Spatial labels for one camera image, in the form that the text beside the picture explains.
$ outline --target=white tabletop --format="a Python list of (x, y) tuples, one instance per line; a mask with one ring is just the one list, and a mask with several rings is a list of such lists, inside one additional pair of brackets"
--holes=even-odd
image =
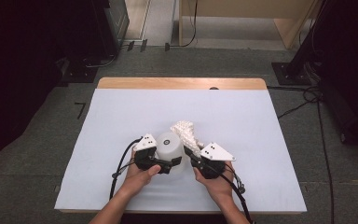
[[(267, 90), (97, 89), (55, 209), (101, 210), (109, 199), (111, 175), (128, 144), (146, 133), (158, 137), (179, 120), (192, 121), (201, 142), (216, 142), (237, 158), (233, 166), (246, 187), (244, 198), (251, 213), (307, 211)], [(131, 200), (127, 211), (218, 212), (186, 162), (181, 174), (155, 176)], [(116, 189), (125, 174), (119, 177)], [(234, 198), (241, 208), (235, 193)]]

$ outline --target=hand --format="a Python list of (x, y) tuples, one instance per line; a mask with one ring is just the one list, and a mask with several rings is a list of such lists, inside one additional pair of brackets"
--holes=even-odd
[[(134, 155), (135, 152), (132, 151), (131, 157), (133, 158)], [(143, 171), (139, 169), (136, 164), (131, 164), (128, 169), (126, 179), (117, 193), (132, 198), (138, 194), (145, 185), (150, 183), (152, 176), (156, 175), (161, 167), (159, 165), (154, 165), (148, 170)]]
[[(226, 165), (232, 168), (232, 164), (230, 161), (226, 161)], [(222, 203), (233, 201), (232, 187), (225, 179), (223, 179), (223, 177), (219, 176), (216, 179), (205, 179), (199, 169), (193, 168), (193, 170), (196, 176), (196, 180), (205, 186), (205, 188), (208, 190), (209, 195), (219, 207)], [(223, 175), (231, 182), (234, 179), (234, 174), (232, 174), (227, 169), (225, 170), (225, 172), (223, 172)]]

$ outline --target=table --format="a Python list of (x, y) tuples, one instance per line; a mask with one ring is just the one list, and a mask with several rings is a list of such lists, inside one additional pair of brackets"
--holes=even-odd
[[(211, 87), (220, 90), (210, 91)], [(102, 209), (108, 202), (111, 174), (127, 145), (145, 133), (157, 137), (181, 119), (194, 122), (201, 142), (215, 141), (237, 158), (233, 165), (247, 189), (244, 197), (252, 214), (307, 211), (264, 80), (180, 77), (100, 80), (55, 209)], [(219, 212), (202, 184), (195, 181), (189, 161), (185, 162), (188, 166), (181, 174), (155, 176), (131, 200), (127, 212)]]
[[(293, 46), (319, 0), (198, 0), (197, 17), (271, 18), (287, 49)], [(196, 0), (179, 2), (179, 45), (184, 16), (194, 17)]]

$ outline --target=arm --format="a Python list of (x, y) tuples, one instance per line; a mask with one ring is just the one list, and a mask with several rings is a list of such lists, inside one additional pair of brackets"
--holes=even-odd
[[(228, 224), (249, 224), (246, 217), (234, 203), (232, 188), (225, 179), (220, 176), (216, 179), (205, 179), (197, 168), (193, 170), (197, 181), (203, 184), (208, 190), (209, 195), (222, 211)], [(229, 171), (225, 171), (223, 175), (231, 181), (234, 178), (233, 174)]]
[(147, 171), (142, 171), (135, 164), (130, 165), (123, 185), (89, 224), (118, 224), (130, 199), (138, 194), (160, 169), (159, 165), (155, 165)]

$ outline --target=crumpled white fabric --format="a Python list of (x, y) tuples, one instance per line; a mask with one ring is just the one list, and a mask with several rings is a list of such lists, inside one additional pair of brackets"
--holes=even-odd
[(171, 127), (171, 131), (180, 137), (183, 145), (192, 150), (195, 156), (201, 157), (199, 146), (202, 146), (202, 143), (199, 143), (194, 136), (194, 125), (192, 122), (186, 120), (178, 121)]

